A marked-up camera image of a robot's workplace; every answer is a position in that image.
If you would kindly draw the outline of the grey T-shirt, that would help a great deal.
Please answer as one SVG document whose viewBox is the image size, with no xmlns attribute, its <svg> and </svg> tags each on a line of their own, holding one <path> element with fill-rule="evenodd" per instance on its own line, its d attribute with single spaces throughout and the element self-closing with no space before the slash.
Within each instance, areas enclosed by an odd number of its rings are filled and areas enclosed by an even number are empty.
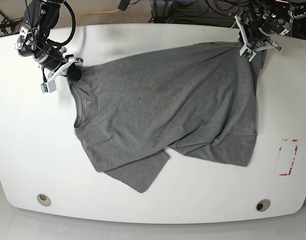
<svg viewBox="0 0 306 240">
<path fill-rule="evenodd" d="M 256 142 L 256 82 L 266 54 L 232 42 L 145 52 L 68 76 L 75 134 L 94 169 L 139 193 L 170 156 L 246 167 Z"/>
</svg>

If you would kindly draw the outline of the white power strip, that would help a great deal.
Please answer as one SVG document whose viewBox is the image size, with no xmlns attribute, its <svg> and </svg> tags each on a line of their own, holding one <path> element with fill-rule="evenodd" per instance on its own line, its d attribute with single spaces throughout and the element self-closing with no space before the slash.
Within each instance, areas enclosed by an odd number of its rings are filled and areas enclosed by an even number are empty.
<svg viewBox="0 0 306 240">
<path fill-rule="evenodd" d="M 301 18 L 305 18 L 306 17 L 306 8 L 298 8 L 298 9 L 295 9 L 293 10 L 291 13 L 290 13 L 290 16 L 293 18 L 293 19 L 301 19 Z"/>
</svg>

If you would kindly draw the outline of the black tripod stand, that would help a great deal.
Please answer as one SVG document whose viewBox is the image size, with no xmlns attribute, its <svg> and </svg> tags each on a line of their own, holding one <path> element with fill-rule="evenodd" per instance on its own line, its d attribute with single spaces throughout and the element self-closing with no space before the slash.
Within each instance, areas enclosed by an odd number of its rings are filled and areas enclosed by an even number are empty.
<svg viewBox="0 0 306 240">
<path fill-rule="evenodd" d="M 13 17 L 0 5 L 0 38 L 16 35 L 23 23 L 23 17 Z"/>
</svg>

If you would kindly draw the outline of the red tape rectangle marking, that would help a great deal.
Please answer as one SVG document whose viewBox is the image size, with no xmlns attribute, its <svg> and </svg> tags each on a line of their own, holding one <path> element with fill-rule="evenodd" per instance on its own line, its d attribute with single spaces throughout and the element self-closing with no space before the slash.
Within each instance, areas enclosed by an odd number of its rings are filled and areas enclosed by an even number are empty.
<svg viewBox="0 0 306 240">
<path fill-rule="evenodd" d="M 295 161 L 299 140 L 283 139 L 278 150 L 277 173 L 279 176 L 289 176 Z"/>
</svg>

